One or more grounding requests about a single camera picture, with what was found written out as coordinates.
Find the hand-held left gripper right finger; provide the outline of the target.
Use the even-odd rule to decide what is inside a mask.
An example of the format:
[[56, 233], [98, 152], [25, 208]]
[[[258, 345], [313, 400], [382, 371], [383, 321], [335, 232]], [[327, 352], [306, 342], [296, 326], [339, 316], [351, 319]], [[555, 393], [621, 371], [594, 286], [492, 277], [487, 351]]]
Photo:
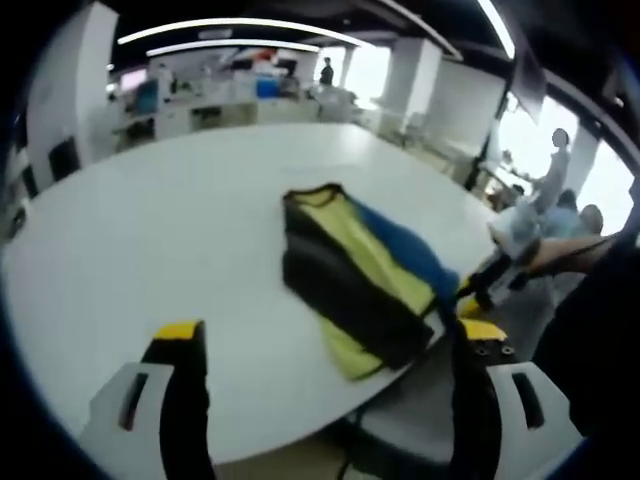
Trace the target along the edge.
[[454, 479], [546, 479], [582, 443], [564, 393], [531, 362], [488, 365], [449, 319]]

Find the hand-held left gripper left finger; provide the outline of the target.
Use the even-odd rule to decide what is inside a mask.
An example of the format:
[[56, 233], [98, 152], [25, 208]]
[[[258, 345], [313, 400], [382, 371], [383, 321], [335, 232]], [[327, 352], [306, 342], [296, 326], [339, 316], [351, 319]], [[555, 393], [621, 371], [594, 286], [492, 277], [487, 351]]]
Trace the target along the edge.
[[111, 479], [211, 479], [206, 328], [171, 323], [95, 394], [80, 437]]

